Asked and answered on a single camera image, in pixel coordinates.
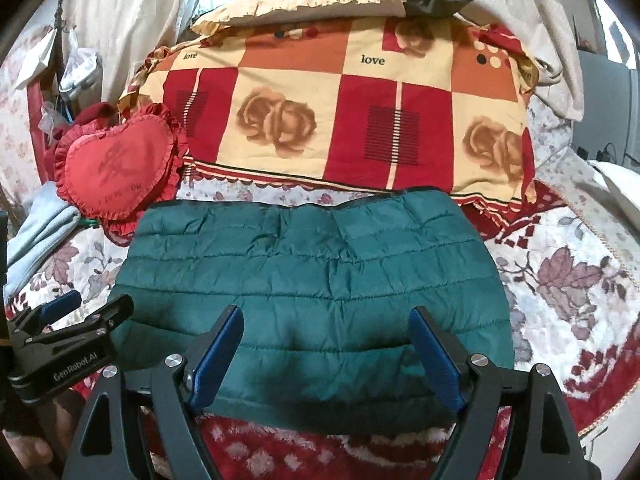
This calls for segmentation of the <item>person's left hand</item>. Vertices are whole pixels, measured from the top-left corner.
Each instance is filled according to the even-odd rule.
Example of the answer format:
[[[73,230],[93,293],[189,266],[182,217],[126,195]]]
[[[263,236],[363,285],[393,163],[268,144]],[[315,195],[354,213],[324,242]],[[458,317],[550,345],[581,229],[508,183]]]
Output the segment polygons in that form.
[[[3,437],[31,479],[55,479],[50,469],[54,454],[50,445],[41,438],[22,436],[15,432],[2,431]]]

